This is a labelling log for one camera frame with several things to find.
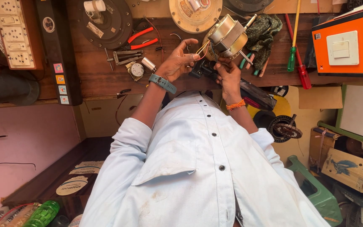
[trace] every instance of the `shirt pocket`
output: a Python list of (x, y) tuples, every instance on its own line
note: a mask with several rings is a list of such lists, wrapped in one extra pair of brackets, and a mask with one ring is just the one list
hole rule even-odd
[(158, 144), (146, 159), (131, 186), (145, 183), (155, 177), (187, 172), (194, 173), (197, 167), (195, 140), (172, 140)]

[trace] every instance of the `green plastic chair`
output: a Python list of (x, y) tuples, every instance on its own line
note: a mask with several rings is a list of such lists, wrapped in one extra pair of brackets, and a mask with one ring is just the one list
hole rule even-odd
[(287, 169), (293, 172), (300, 172), (317, 189), (317, 192), (310, 194), (309, 187), (306, 187), (306, 181), (304, 181), (304, 185), (301, 187), (305, 195), (310, 194), (307, 197), (317, 211), (319, 211), (319, 214), (330, 226), (334, 227), (339, 225), (342, 222), (342, 216), (334, 195), (309, 173), (309, 170), (298, 160), (296, 155), (289, 156), (288, 159), (292, 162), (292, 165)]

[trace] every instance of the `hand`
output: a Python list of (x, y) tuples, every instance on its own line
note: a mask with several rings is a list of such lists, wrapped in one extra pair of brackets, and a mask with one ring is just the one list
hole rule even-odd
[(191, 72), (192, 69), (186, 66), (194, 66), (194, 61), (199, 59), (200, 56), (198, 54), (184, 54), (183, 50), (187, 45), (197, 44), (198, 42), (199, 41), (196, 39), (183, 40), (164, 63), (159, 66), (159, 69), (155, 74), (172, 83), (177, 80), (181, 74)]
[(238, 103), (242, 100), (240, 96), (240, 69), (229, 58), (220, 57), (214, 66), (218, 70), (219, 76), (216, 82), (222, 85), (222, 98), (226, 105)]

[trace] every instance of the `man's left hand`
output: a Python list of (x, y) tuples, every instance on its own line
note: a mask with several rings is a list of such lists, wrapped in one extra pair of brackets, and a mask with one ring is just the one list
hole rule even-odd
[(183, 40), (172, 54), (162, 63), (159, 69), (155, 72), (156, 75), (161, 76), (168, 80), (170, 83), (177, 80), (183, 73), (191, 72), (194, 66), (194, 61), (199, 59), (198, 54), (184, 54), (183, 50), (190, 44), (197, 44), (199, 41), (196, 39)]

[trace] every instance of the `teal watch strap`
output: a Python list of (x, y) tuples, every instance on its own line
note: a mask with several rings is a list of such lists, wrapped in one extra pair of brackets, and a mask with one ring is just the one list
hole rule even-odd
[(152, 74), (151, 77), (149, 77), (148, 81), (152, 81), (155, 84), (163, 87), (165, 90), (169, 91), (172, 94), (176, 93), (176, 87), (171, 84), (169, 81), (165, 80), (163, 77), (160, 77), (156, 74)]

